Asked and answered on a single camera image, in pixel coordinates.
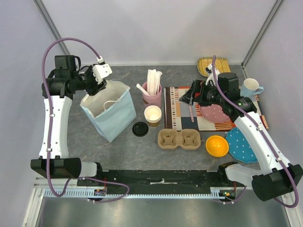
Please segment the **pink polka dot plate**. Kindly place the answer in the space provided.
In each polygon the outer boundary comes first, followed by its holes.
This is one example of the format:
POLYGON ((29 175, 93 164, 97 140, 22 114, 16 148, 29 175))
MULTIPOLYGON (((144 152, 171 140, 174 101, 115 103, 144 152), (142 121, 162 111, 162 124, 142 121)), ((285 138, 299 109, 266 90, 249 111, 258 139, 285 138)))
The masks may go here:
POLYGON ((224 123, 230 120, 219 105, 200 106, 199 111, 205 119, 212 123, 224 123))

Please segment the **light blue paper bag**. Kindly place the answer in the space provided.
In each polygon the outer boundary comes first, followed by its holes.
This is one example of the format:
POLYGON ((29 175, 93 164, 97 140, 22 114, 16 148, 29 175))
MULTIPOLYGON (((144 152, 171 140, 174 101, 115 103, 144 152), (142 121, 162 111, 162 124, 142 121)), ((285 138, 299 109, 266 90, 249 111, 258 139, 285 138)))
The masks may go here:
POLYGON ((108 80, 106 88, 94 96, 85 95, 81 108, 98 133, 112 142, 136 117, 130 87, 108 80))

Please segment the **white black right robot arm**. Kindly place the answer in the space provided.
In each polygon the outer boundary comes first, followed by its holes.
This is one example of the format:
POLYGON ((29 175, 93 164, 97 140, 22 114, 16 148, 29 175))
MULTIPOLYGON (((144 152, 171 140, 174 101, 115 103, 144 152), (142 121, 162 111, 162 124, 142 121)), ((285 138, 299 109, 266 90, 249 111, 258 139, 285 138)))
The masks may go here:
POLYGON ((295 201, 291 207, 298 204, 297 185, 303 176, 303 169, 299 164, 292 165, 277 148, 252 100, 240 96, 239 80, 235 73, 221 73, 212 82, 195 80, 179 100, 187 105, 219 105, 242 132, 257 157, 260 166, 258 172, 234 162, 221 165, 217 174, 220 185, 228 186, 236 181, 252 188, 262 201, 293 192, 295 201))

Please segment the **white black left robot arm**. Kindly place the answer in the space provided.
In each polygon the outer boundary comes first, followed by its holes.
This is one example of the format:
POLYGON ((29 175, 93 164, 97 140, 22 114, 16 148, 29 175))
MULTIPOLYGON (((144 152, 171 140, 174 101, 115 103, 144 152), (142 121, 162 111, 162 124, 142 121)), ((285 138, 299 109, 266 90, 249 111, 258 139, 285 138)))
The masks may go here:
POLYGON ((56 55, 55 68, 42 85, 45 103, 45 131, 39 157, 32 159, 30 167, 41 176, 52 179, 86 177, 93 186, 104 181, 100 163, 83 162, 80 158, 70 158, 67 147, 68 116, 76 91, 84 90, 95 97, 105 89, 105 77, 112 70, 102 57, 97 58, 101 65, 98 71, 96 64, 77 69, 80 58, 74 55, 56 55))

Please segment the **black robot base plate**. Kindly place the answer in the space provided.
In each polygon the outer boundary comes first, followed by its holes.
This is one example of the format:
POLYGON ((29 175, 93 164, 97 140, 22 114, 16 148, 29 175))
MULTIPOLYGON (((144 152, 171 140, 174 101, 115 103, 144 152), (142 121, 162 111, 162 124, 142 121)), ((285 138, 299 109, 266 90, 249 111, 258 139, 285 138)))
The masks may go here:
POLYGON ((234 187, 232 181, 222 180, 219 172, 207 170, 104 170, 101 179, 139 191, 196 192, 197 188, 234 187))

